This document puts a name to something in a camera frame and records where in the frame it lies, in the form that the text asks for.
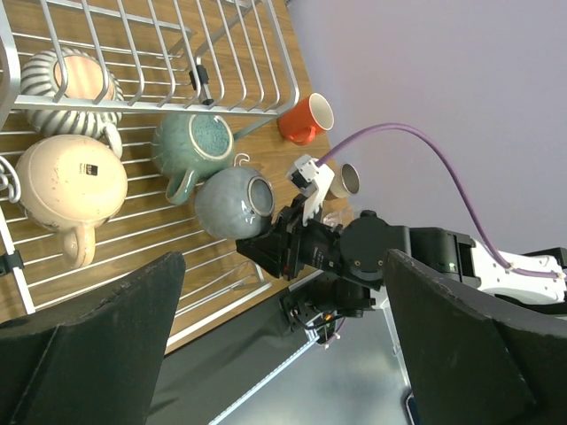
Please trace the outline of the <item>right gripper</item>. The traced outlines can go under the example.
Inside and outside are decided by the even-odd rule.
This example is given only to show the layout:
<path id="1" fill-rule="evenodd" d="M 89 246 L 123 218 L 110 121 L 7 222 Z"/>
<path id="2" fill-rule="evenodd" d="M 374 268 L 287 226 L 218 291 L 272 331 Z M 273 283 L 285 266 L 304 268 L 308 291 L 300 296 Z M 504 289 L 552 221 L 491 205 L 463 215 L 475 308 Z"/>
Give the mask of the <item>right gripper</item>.
<path id="1" fill-rule="evenodd" d="M 303 222 L 307 197 L 297 195 L 289 206 L 278 213 L 268 232 L 253 238 L 236 240 L 237 252 L 252 260 L 268 274 L 287 281 L 310 266 L 318 270 L 330 269 L 324 260 L 331 257 L 333 245 L 343 230 L 339 219 L 325 223 L 322 211 Z"/>

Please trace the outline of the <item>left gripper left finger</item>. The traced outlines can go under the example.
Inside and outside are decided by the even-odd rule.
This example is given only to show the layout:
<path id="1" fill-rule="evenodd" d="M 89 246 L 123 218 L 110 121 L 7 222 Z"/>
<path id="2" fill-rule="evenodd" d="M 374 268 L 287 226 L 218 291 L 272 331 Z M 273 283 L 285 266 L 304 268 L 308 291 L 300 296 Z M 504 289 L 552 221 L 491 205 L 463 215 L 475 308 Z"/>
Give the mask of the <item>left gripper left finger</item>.
<path id="1" fill-rule="evenodd" d="M 181 295 L 178 251 L 1 325 L 3 424 L 144 424 Z"/>

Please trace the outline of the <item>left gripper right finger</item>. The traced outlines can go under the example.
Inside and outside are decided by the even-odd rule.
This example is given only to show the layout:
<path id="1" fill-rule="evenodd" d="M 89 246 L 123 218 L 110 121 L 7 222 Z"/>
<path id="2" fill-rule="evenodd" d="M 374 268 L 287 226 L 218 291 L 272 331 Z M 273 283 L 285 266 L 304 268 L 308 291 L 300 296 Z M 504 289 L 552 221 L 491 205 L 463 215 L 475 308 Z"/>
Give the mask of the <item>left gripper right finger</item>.
<path id="1" fill-rule="evenodd" d="M 384 259 L 423 424 L 564 424 L 566 321 L 450 279 L 398 250 Z"/>

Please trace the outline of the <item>orange mug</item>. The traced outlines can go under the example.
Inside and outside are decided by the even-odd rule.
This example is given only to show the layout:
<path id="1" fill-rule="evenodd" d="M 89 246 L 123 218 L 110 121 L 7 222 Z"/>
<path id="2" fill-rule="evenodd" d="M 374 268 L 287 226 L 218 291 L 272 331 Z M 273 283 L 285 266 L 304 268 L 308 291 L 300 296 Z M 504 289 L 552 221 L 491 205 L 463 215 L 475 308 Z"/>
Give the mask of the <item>orange mug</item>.
<path id="1" fill-rule="evenodd" d="M 319 134 L 331 130 L 335 118 L 329 101 L 312 93 L 276 121 L 280 135 L 298 146 L 310 144 Z"/>

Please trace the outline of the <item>teal ceramic mug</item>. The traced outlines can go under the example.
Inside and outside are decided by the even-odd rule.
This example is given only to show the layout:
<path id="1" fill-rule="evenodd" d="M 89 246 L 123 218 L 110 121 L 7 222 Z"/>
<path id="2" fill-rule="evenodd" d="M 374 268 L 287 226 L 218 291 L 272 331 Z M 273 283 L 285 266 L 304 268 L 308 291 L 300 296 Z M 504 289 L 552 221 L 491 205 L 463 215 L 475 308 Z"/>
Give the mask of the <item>teal ceramic mug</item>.
<path id="1" fill-rule="evenodd" d="M 151 141 L 151 159 L 168 179 L 167 201 L 186 203 L 197 183 L 231 166 L 234 144 L 228 123 L 219 115 L 165 115 Z"/>

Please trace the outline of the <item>beige ceramic mug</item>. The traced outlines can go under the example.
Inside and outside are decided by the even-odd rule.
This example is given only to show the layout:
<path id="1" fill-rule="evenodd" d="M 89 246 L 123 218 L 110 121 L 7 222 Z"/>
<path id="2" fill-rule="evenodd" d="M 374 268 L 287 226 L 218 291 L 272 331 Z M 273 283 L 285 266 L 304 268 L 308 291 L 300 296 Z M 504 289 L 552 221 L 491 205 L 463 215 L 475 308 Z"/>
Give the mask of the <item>beige ceramic mug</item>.
<path id="1" fill-rule="evenodd" d="M 120 159 L 84 135 L 56 135 L 30 146 L 15 166 L 26 217 L 61 236 L 71 268 L 89 265 L 96 229 L 122 207 L 128 177 Z"/>

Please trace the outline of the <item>white ribbed mug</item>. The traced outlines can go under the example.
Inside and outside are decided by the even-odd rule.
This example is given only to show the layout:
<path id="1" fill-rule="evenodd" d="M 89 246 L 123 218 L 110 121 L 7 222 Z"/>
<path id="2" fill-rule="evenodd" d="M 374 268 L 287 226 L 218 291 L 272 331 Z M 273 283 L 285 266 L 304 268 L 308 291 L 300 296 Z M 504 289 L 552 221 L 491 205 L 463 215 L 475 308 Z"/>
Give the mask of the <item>white ribbed mug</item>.
<path id="1" fill-rule="evenodd" d="M 34 54 L 21 71 L 20 93 L 28 96 L 54 97 L 64 100 L 94 101 L 100 93 L 104 100 L 122 101 L 123 90 L 114 76 L 90 54 L 63 47 L 58 56 L 54 49 Z M 118 124 L 121 112 L 89 112 L 78 110 L 26 109 L 27 122 L 39 134 L 85 135 L 105 138 L 117 158 L 123 147 Z"/>

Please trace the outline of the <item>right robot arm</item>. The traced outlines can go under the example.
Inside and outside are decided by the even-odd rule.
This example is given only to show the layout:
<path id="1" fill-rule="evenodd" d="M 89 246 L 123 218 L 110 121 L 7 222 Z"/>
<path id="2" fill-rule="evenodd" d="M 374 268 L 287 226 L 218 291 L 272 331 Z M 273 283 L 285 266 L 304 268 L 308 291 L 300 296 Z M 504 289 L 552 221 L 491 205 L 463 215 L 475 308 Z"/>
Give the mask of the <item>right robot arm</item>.
<path id="1" fill-rule="evenodd" d="M 237 251 L 275 278 L 295 279 L 304 267 L 322 276 L 302 290 L 291 290 L 281 307 L 291 329 L 313 331 L 320 343 L 338 335 L 348 318 L 376 306 L 372 290 L 384 284 L 384 258 L 400 250 L 433 271 L 484 293 L 539 313 L 566 313 L 566 250 L 552 248 L 523 255 L 504 254 L 501 265 L 472 237 L 443 228 L 391 225 L 371 210 L 324 222 L 302 220 L 306 199 L 296 196 L 266 231 L 236 242 Z"/>

